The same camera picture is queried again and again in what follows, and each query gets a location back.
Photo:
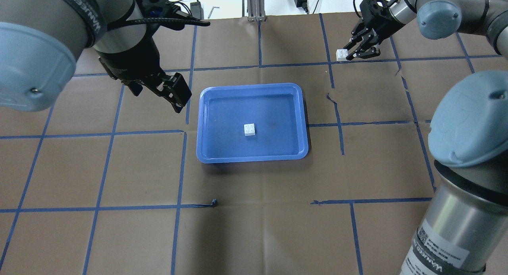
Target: table surface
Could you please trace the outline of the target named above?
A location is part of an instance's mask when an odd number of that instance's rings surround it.
[[[508,62],[484,37],[430,41],[414,23],[375,60],[335,62],[356,22],[160,29],[162,68],[193,93],[181,114],[148,90],[133,96],[92,50],[51,109],[0,108],[2,275],[398,274],[440,182],[427,147],[434,109],[457,81]],[[304,159],[197,160],[203,89],[282,82],[303,89]],[[486,274],[508,273],[507,252],[505,236]]]

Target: blue tray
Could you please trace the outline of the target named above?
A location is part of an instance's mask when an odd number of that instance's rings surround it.
[[[245,136],[243,125],[256,134]],[[203,163],[296,160],[307,155],[302,89],[294,83],[209,87],[199,98]]]

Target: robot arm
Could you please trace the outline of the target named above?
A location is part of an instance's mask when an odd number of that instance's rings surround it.
[[[421,34],[433,40],[455,32],[487,36],[498,54],[508,56],[508,0],[363,0],[362,18],[344,49],[347,56],[379,56],[379,44],[414,18]]]
[[[378,45],[414,18],[426,38],[485,35],[508,57],[506,0],[363,0],[347,56]],[[432,118],[429,148],[442,182],[412,239],[401,275],[481,275],[508,230],[508,72],[464,78]]]
[[[0,0],[0,105],[50,107],[93,46],[111,78],[135,96],[147,87],[179,113],[191,91],[180,74],[160,68],[152,35],[186,24],[210,25],[168,0]]]

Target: blue tape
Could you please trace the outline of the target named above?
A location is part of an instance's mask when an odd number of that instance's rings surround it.
[[[473,67],[473,64],[471,63],[470,56],[468,55],[468,51],[466,50],[466,47],[464,46],[464,43],[462,42],[462,38],[460,38],[459,33],[455,33],[457,36],[457,39],[459,40],[460,47],[462,48],[462,51],[464,52],[464,56],[466,57],[466,60],[468,61],[468,65],[470,66],[471,72],[474,74],[475,69]]]
[[[9,139],[38,139],[40,135],[23,135],[23,136],[0,136],[0,140]]]
[[[395,54],[395,58],[397,58],[397,65],[399,66],[399,69],[402,69],[402,65],[401,65],[400,59],[399,59],[399,54],[397,53],[397,47],[395,46],[395,42],[394,42],[392,37],[390,37],[390,42],[392,43],[392,48],[393,48],[393,52]],[[409,88],[408,88],[408,82],[406,82],[406,78],[404,78],[403,76],[401,76],[401,78],[402,78],[402,83],[404,85],[404,88],[406,90],[406,96],[408,98],[408,102],[409,102],[410,107],[411,107],[411,113],[413,115],[414,124],[416,125],[416,130],[417,130],[418,138],[419,138],[419,144],[421,146],[421,151],[423,152],[423,156],[424,156],[424,159],[425,159],[425,165],[427,166],[427,172],[429,174],[430,184],[432,185],[432,190],[434,190],[434,192],[435,192],[437,188],[436,188],[435,182],[434,182],[434,174],[432,173],[432,169],[430,167],[429,156],[427,154],[427,149],[426,149],[425,143],[423,141],[423,135],[421,134],[421,130],[419,128],[419,123],[418,123],[418,118],[417,118],[417,115],[416,115],[416,110],[414,110],[414,105],[412,103],[411,94],[410,94],[410,91],[409,91]]]
[[[109,140],[108,153],[106,155],[106,161],[104,163],[104,170],[102,172],[102,179],[100,180],[100,187],[98,190],[96,209],[94,212],[94,220],[92,221],[89,244],[87,246],[87,255],[85,256],[85,264],[83,266],[83,275],[86,275],[88,267],[89,267],[90,252],[92,249],[92,243],[94,242],[95,228],[97,225],[98,208],[100,207],[100,201],[102,199],[102,192],[104,190],[104,182],[106,181],[106,174],[108,171],[109,159],[111,157],[111,150],[113,149],[113,141],[115,138],[116,125],[118,124],[118,116],[120,115],[120,107],[122,104],[124,90],[125,90],[125,85],[122,85],[122,89],[120,90],[120,96],[118,97],[118,105],[116,106],[115,121],[113,122],[113,129],[111,131],[111,138]]]
[[[469,56],[470,59],[479,59],[479,58],[503,58],[501,55],[481,55],[481,56]]]
[[[430,57],[430,58],[403,58],[398,61],[401,62],[412,62],[412,61],[423,61],[423,60],[462,60],[465,56],[451,56],[451,57]]]
[[[77,74],[74,75],[74,78],[81,78],[81,77],[99,77],[99,76],[108,76],[107,73],[96,73],[96,74]]]
[[[355,200],[326,200],[313,201],[310,204],[354,204],[354,203],[407,203],[407,202],[429,202],[432,198],[394,198],[394,199],[355,199]]]
[[[252,67],[259,67],[257,65],[238,65],[236,67],[198,67],[194,71],[221,71],[223,69],[250,69]]]
[[[214,208],[217,206],[217,199],[213,199],[209,204],[165,204],[165,205],[131,205],[131,206],[100,206],[97,207],[76,207],[76,208],[6,208],[0,210],[0,213],[15,212],[94,212],[96,210],[173,210],[176,208]]]
[[[325,22],[323,21],[323,15],[319,13],[319,20],[321,22],[321,30],[323,31],[323,39],[325,41],[326,59],[328,60],[328,72],[330,72],[330,83],[332,88],[335,88],[335,82],[333,80],[332,64],[330,59],[330,49],[328,47],[328,38],[326,37]]]
[[[168,133],[181,133],[183,130],[147,130],[147,131],[128,131],[128,132],[115,132],[115,135],[140,135],[140,134],[168,134]]]
[[[59,135],[46,135],[44,136],[44,138],[76,138],[76,137],[98,137],[98,136],[111,136],[111,133],[59,134]]]
[[[33,156],[32,165],[30,167],[29,175],[27,176],[27,182],[25,183],[25,187],[23,188],[23,193],[21,194],[21,198],[18,203],[18,208],[16,210],[16,215],[14,216],[14,220],[12,221],[11,230],[9,231],[9,235],[7,237],[7,242],[4,246],[4,251],[2,252],[2,257],[0,258],[0,270],[2,269],[2,266],[5,261],[5,256],[7,255],[7,250],[9,249],[9,244],[11,243],[12,235],[14,234],[14,229],[16,228],[16,224],[18,223],[18,217],[19,213],[21,212],[21,207],[23,205],[23,202],[25,201],[25,196],[27,195],[27,190],[29,189],[31,176],[33,175],[33,170],[35,168],[35,165],[37,163],[38,154],[40,153],[40,147],[42,147],[42,142],[44,140],[44,137],[46,135],[46,131],[48,130],[49,121],[51,120],[51,116],[53,115],[53,110],[55,109],[55,105],[53,104],[49,110],[48,118],[46,118],[46,123],[44,124],[44,129],[42,130],[42,135],[40,136],[40,140],[37,145],[37,150],[35,152],[35,155]]]
[[[316,123],[316,124],[309,124],[307,127],[334,127],[338,126],[337,123]]]
[[[354,216],[354,206],[350,203],[350,212],[351,212],[351,223],[352,223],[352,235],[354,238],[354,249],[356,250],[356,260],[358,263],[358,273],[363,275],[363,266],[362,266],[362,257],[360,254],[360,243],[358,241],[358,231],[356,228],[356,217]]]
[[[343,126],[341,123],[341,116],[339,115],[339,109],[337,107],[337,103],[330,98],[330,94],[326,94],[326,98],[333,102],[333,105],[335,107],[335,116],[337,117],[337,127],[339,128],[339,141],[341,142],[341,153],[345,155],[344,153],[344,137],[343,137]]]
[[[258,21],[258,56],[259,56],[259,67],[263,65],[262,52],[261,52],[261,21]]]
[[[196,39],[198,36],[198,27],[194,26],[194,35],[192,35],[192,52],[190,53],[190,74],[189,74],[189,89],[192,91],[192,79],[194,78],[194,60],[196,57]],[[187,101],[187,109],[185,110],[185,124],[189,125],[189,116],[191,114],[191,101]]]
[[[341,65],[344,63],[357,63],[357,62],[396,62],[396,59],[383,59],[383,60],[345,60],[330,62],[332,65]]]
[[[185,171],[185,154],[187,152],[187,133],[183,134],[182,160],[180,165],[180,184],[178,186],[178,208],[176,209],[175,230],[173,233],[173,252],[171,255],[171,275],[175,274],[176,267],[176,247],[178,243],[178,228],[180,226],[180,205],[182,204],[183,174]]]
[[[20,212],[93,212],[96,208],[22,208]]]
[[[407,124],[409,121],[373,121],[373,122],[350,122],[350,123],[342,123],[342,126],[348,125],[389,125],[389,124]]]
[[[281,63],[277,65],[262,65],[260,67],[301,67],[305,65],[328,65],[328,62]]]
[[[164,69],[165,73],[190,72],[190,69]]]

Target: power adapter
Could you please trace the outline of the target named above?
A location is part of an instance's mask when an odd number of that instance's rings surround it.
[[[190,13],[194,18],[203,19],[203,7],[201,7],[201,2],[191,2],[190,3]]]

